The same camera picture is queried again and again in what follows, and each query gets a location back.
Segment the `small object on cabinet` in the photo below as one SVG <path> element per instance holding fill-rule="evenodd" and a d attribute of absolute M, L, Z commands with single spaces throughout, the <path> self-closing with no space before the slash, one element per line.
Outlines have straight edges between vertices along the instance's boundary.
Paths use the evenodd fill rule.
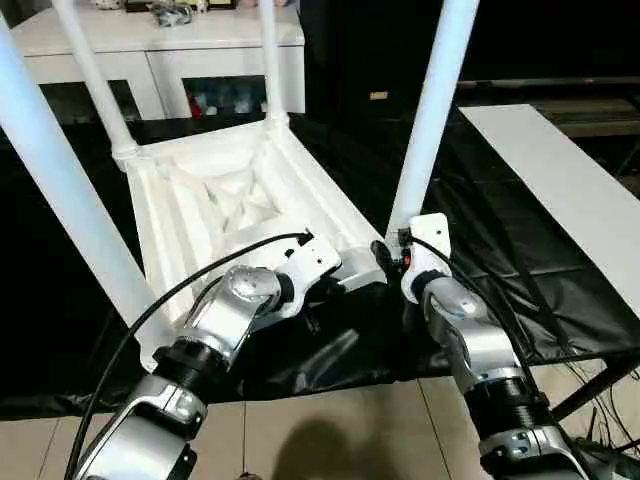
<path fill-rule="evenodd" d="M 185 3 L 171 5 L 167 2 L 156 2 L 151 6 L 151 14 L 161 27 L 191 23 L 191 8 Z"/>
<path fill-rule="evenodd" d="M 118 10 L 124 0 L 91 0 L 91 4 L 100 10 Z"/>

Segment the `white shelf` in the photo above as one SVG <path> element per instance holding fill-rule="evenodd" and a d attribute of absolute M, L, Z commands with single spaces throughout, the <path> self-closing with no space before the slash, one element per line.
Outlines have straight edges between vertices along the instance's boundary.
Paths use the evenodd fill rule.
<path fill-rule="evenodd" d="M 159 27 L 150 13 L 103 11 L 78 5 L 80 20 L 94 52 L 134 52 L 260 47 L 258 9 L 211 10 L 194 14 L 191 24 Z M 12 29 L 22 54 L 70 54 L 71 45 L 53 8 L 34 15 Z M 302 46 L 304 35 L 295 5 L 276 11 L 279 46 Z"/>

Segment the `white pipe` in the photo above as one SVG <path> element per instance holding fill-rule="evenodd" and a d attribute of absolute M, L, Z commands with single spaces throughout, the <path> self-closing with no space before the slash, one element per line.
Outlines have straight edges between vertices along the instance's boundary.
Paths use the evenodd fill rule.
<path fill-rule="evenodd" d="M 87 89 L 111 140 L 111 154 L 114 160 L 127 160 L 135 157 L 138 145 L 131 137 L 122 113 L 120 113 L 120 107 L 118 107 L 113 92 L 96 62 L 87 35 L 80 24 L 74 0 L 53 0 L 53 6 L 58 12 L 62 28 L 71 43 L 73 56 L 82 71 Z"/>
<path fill-rule="evenodd" d="M 278 67 L 278 43 L 276 40 L 276 15 L 274 0 L 260 0 L 260 24 L 262 26 L 262 54 L 264 56 L 264 81 L 267 90 L 267 120 L 273 123 L 287 121 L 282 103 L 282 83 Z"/>
<path fill-rule="evenodd" d="M 128 325 L 155 300 L 0 15 L 0 125 L 76 248 Z M 54 278 L 55 272 L 41 272 Z M 136 335 L 145 368 L 172 338 L 162 313 Z"/>
<path fill-rule="evenodd" d="M 409 139 L 386 240 L 419 215 L 436 161 L 479 0 L 444 0 L 420 103 Z"/>

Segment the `tiled floor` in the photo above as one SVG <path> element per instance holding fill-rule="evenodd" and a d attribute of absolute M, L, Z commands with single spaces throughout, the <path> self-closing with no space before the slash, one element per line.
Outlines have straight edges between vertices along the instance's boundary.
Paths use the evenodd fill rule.
<path fill-rule="evenodd" d="M 590 377 L 601 365 L 578 368 Z M 579 384 L 565 367 L 534 374 L 552 403 Z M 614 389 L 632 435 L 640 434 L 639 394 L 640 382 L 631 378 Z M 563 423 L 570 434 L 584 435 L 590 416 L 585 406 Z M 106 418 L 97 416 L 91 432 Z M 76 418 L 0 423 L 0 478 L 61 479 L 77 425 Z M 614 443 L 625 443 L 611 430 Z M 451 378 L 215 405 L 194 442 L 198 464 L 191 478 L 233 480 L 247 470 L 264 480 L 486 479 L 477 441 Z"/>

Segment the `white bracket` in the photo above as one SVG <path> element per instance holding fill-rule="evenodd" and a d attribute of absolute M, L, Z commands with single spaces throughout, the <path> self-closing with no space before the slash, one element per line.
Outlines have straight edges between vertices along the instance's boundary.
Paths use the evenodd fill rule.
<path fill-rule="evenodd" d="M 451 255 L 451 241 L 449 240 L 449 223 L 443 213 L 420 215 L 409 220 L 411 235 L 424 240 L 434 246 L 447 258 Z M 411 303 L 418 303 L 418 299 L 411 291 L 411 285 L 418 275 L 423 272 L 436 270 L 451 276 L 449 266 L 417 243 L 411 244 L 411 264 L 402 276 L 400 288 L 405 298 Z"/>
<path fill-rule="evenodd" d="M 293 282 L 293 300 L 285 303 L 277 312 L 278 317 L 288 318 L 297 315 L 307 292 L 323 275 L 337 269 L 342 264 L 340 255 L 329 241 L 316 236 L 296 250 L 287 262 L 276 268 L 277 273 L 284 273 Z"/>

